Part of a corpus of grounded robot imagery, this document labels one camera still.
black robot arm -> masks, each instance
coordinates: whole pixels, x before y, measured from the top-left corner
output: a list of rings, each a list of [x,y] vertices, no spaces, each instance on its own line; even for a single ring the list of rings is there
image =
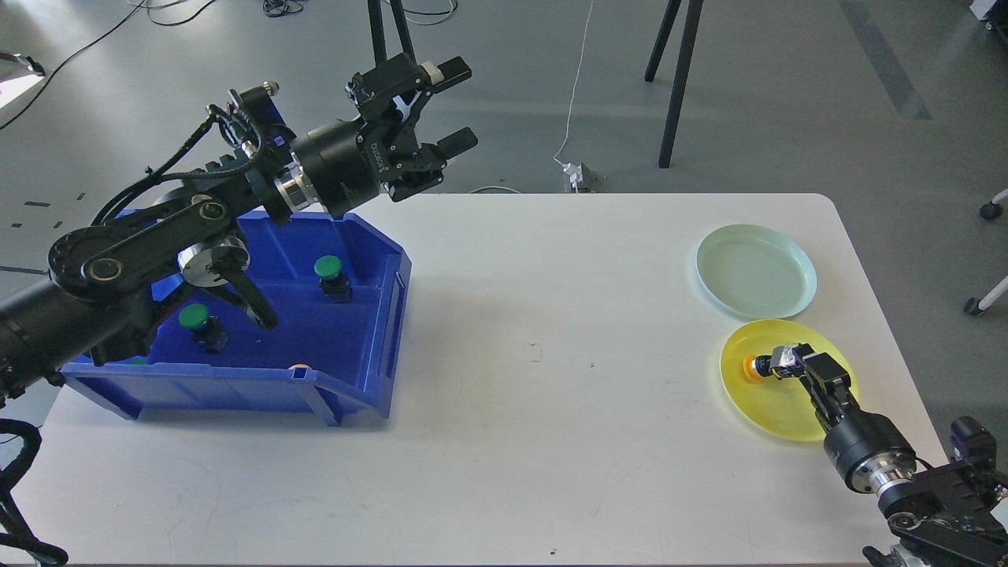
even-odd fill
[[[360,116],[296,136],[273,105],[277,86],[231,91],[168,161],[130,186],[91,226],[49,250],[50,279],[0,302],[0,406],[87,352],[96,364],[146,355],[157,326],[198,290],[243,309],[264,328],[276,315],[245,275],[251,254],[237,217],[262,206],[277,225],[314,203],[331,215],[376,197],[399,201],[436,186],[452,157],[476,145],[469,128],[436,144],[414,127],[432,94],[471,76],[460,58],[415,65],[406,54],[357,74],[347,94]],[[235,150],[191,172],[168,169],[214,125]],[[180,187],[149,208],[124,214],[144,192]],[[184,284],[155,302],[151,284],[181,273]]]
[[[996,469],[994,437],[976,420],[953,422],[952,462],[917,472],[913,448],[888,418],[861,410],[850,391],[850,374],[829,353],[788,344],[751,364],[747,370],[760,376],[801,382],[837,472],[851,490],[878,496],[879,509],[901,545],[889,555],[865,548],[872,565],[1008,564],[1008,535],[991,515],[1008,496],[1008,477]]]

green push button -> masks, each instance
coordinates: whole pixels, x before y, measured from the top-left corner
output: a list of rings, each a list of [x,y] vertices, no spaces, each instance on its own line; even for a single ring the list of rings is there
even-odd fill
[[[178,324],[190,331],[203,329],[209,320],[210,310],[203,304],[190,304],[178,312]]]
[[[316,260],[316,275],[323,279],[333,279],[339,277],[343,271],[343,260],[337,256],[323,256]]]

yellow plate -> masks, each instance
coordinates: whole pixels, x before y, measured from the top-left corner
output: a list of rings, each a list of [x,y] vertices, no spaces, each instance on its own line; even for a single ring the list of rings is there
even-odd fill
[[[788,441],[820,441],[826,435],[815,421],[808,393],[796,378],[769,377],[752,383],[743,371],[746,356],[770,354],[788,343],[808,343],[816,352],[829,352],[851,373],[851,392],[857,398],[858,382],[843,353],[815,331],[780,319],[753,321],[732,333],[721,350],[721,381],[742,415],[767,433]]]

black stand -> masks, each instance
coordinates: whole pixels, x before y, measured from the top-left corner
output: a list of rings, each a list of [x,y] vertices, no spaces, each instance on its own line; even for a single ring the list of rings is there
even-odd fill
[[[651,50],[651,59],[647,62],[647,71],[644,72],[644,81],[648,83],[654,81],[661,54],[665,51],[665,43],[668,42],[668,34],[671,33],[672,24],[675,22],[675,13],[679,11],[681,3],[681,0],[668,0],[665,16],[661,19],[661,27],[658,29],[658,38],[654,41],[654,49]],[[672,158],[672,145],[675,143],[675,130],[679,126],[679,111],[682,110],[682,97],[686,91],[686,78],[689,76],[689,61],[692,59],[692,46],[697,41],[697,27],[700,26],[700,11],[703,7],[704,0],[689,0],[689,5],[686,7],[679,62],[675,66],[672,98],[668,101],[665,133],[661,137],[661,151],[658,153],[658,166],[662,168],[667,168]]]
[[[389,4],[392,6],[392,19],[395,20],[395,29],[399,33],[402,52],[416,63],[413,41],[409,38],[409,28],[406,27],[408,22],[406,22],[406,12],[402,9],[402,0],[389,0]],[[368,0],[368,16],[371,20],[371,46],[375,51],[375,66],[378,66],[388,60],[385,51],[385,26],[381,19],[381,0]]]

plastic plate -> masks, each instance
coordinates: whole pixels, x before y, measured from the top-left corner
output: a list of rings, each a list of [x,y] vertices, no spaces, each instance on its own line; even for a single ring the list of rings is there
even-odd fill
[[[808,255],[769,228],[733,224],[697,250],[697,273],[711,297],[746,319],[781,319],[808,307],[817,279]]]
[[[851,374],[851,392],[858,395],[854,370],[843,353],[811,329],[778,319],[753,321],[732,333],[721,351],[721,380],[725,391],[757,427],[789,441],[820,441],[825,437],[815,421],[808,393],[795,378],[763,378],[757,383],[746,379],[743,363],[750,354],[770,354],[788,343],[808,343],[816,352],[829,352]]]

